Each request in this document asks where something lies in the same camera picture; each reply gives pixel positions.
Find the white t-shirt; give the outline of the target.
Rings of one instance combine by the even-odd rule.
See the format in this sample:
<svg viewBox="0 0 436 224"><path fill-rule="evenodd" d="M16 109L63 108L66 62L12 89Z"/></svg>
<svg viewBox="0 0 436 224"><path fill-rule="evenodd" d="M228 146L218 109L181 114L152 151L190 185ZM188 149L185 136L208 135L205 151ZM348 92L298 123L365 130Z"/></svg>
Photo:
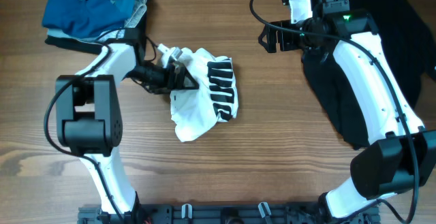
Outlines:
<svg viewBox="0 0 436 224"><path fill-rule="evenodd" d="M182 48L180 62L199 84L197 90L170 93L170 111L176 123L175 134L190 142L213 128L236 118L238 92L230 57L215 57L203 48L195 52Z"/></svg>

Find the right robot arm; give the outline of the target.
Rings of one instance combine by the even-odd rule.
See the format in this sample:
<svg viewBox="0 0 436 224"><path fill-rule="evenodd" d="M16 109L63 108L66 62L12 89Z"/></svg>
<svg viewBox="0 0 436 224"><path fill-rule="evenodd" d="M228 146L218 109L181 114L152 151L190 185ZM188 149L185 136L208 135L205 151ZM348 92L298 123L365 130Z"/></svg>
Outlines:
<svg viewBox="0 0 436 224"><path fill-rule="evenodd" d="M411 192L405 222L416 212L420 187L435 166L435 132L425 128L390 71L372 16L348 11L300 21L266 22L259 42L269 52L276 44L301 49L302 61L330 74L339 70L358 104L366 132L364 150L350 163L350 176L320 195L316 218L342 223L390 197Z"/></svg>

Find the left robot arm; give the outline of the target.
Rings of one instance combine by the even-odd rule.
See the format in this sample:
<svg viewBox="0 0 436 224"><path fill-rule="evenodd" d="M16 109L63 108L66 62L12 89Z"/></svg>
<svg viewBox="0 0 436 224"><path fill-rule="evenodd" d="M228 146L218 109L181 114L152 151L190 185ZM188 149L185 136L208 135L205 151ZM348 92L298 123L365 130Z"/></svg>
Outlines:
<svg viewBox="0 0 436 224"><path fill-rule="evenodd" d="M89 41L99 46L97 58L75 75L59 76L44 115L44 133L59 152L79 158L87 167L101 198L97 220L102 223L143 223L146 214L123 167L119 144L123 121L117 86L131 78L156 95L198 89L180 57L164 45L163 63L144 60L149 38L139 29L124 28L121 38L105 32Z"/></svg>

